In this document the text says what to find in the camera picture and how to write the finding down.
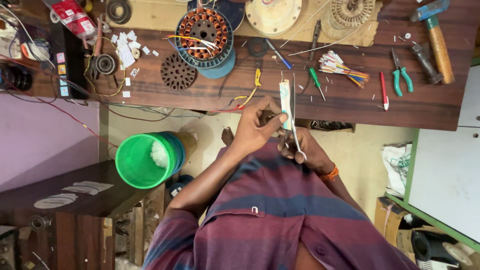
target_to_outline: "screwdriver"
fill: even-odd
[[[325,96],[322,92],[322,89],[320,88],[320,83],[318,82],[317,73],[315,73],[315,69],[313,67],[309,68],[308,73],[310,73],[310,76],[313,79],[313,84],[315,84],[315,86],[318,87],[318,89],[320,90],[320,93],[322,94],[322,97],[324,98],[324,101],[326,101]]]

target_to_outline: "yellow wire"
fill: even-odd
[[[118,53],[119,53],[120,66],[123,66],[123,62],[122,62],[121,57],[120,57],[120,51],[119,51],[119,49],[118,49],[115,45],[113,45],[113,42],[112,42],[108,37],[102,37],[102,38],[110,41],[110,43],[112,44],[112,46],[113,46],[113,48],[115,49],[115,51],[118,51]],[[95,52],[95,47],[96,47],[96,43],[95,43],[95,45],[93,46],[93,52]],[[98,93],[98,92],[96,91],[96,89],[95,89],[95,85],[93,85],[93,83],[90,81],[90,79],[88,79],[88,77],[86,76],[86,73],[87,73],[88,69],[90,68],[90,61],[91,61],[91,59],[92,59],[92,57],[93,57],[93,54],[94,54],[93,52],[92,52],[92,55],[90,55],[90,57],[88,58],[87,68],[86,68],[85,71],[84,71],[84,77],[85,77],[85,79],[87,79],[88,83],[92,86],[92,90],[93,90],[97,95],[99,95],[99,96],[104,96],[104,97],[112,97],[112,96],[120,93],[121,88],[123,87],[123,83],[125,82],[125,77],[127,76],[127,74],[126,74],[126,72],[125,72],[126,68],[123,69],[123,80],[122,80],[122,82],[121,82],[121,84],[120,84],[119,89],[117,90],[117,92],[116,92],[115,94],[112,94],[112,95],[105,95],[105,94],[100,94],[100,93]]]
[[[175,36],[175,35],[171,35],[171,36],[166,37],[166,38],[171,38],[171,37],[191,38],[191,39],[195,39],[195,40],[198,40],[198,41],[202,41],[201,39],[198,39],[198,38],[196,38],[196,37],[184,37],[184,36]]]
[[[250,96],[247,98],[247,100],[246,100],[239,108],[245,107],[245,104],[247,104],[247,103],[250,101],[250,99],[251,99],[251,98],[253,97],[253,95],[255,94],[255,91],[257,91],[257,88],[258,88],[258,86],[253,89],[253,91],[252,91],[252,93],[250,94]]]

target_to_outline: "copper coil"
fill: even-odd
[[[228,35],[227,26],[225,24],[225,20],[214,10],[197,8],[195,11],[189,12],[182,19],[179,29],[180,36],[191,37],[192,27],[200,20],[207,20],[212,23],[216,34],[213,43],[215,43],[218,49],[215,48],[213,51],[208,49],[188,49],[187,52],[193,57],[207,59],[221,52],[223,47],[226,45]],[[180,44],[183,48],[200,47],[200,45],[202,45],[201,47],[205,47],[205,45],[200,41],[187,40],[184,38],[180,39]]]

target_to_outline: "bare foot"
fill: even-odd
[[[223,129],[222,141],[226,146],[230,146],[233,142],[233,133],[229,126]]]

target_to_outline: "wrist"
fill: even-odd
[[[324,162],[319,162],[315,166],[313,166],[312,170],[315,172],[316,175],[326,175],[329,174],[335,168],[335,163],[333,163],[330,159]]]

